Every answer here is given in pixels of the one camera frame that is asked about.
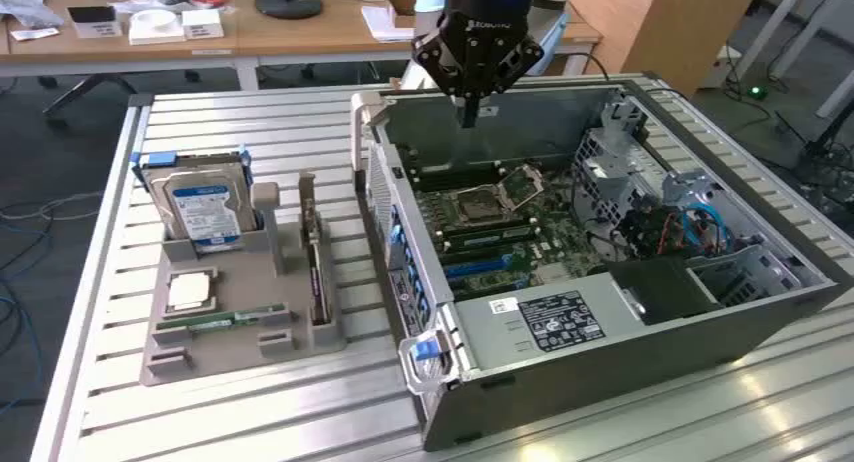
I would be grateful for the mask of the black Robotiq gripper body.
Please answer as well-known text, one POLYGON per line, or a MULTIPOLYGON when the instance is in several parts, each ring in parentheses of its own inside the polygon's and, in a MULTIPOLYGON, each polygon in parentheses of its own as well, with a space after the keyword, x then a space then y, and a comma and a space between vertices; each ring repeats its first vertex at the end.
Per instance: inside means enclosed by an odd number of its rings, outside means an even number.
POLYGON ((470 39, 492 36, 508 38, 515 44, 530 35, 531 3, 532 0, 446 0, 439 30, 464 74, 468 97, 470 39))

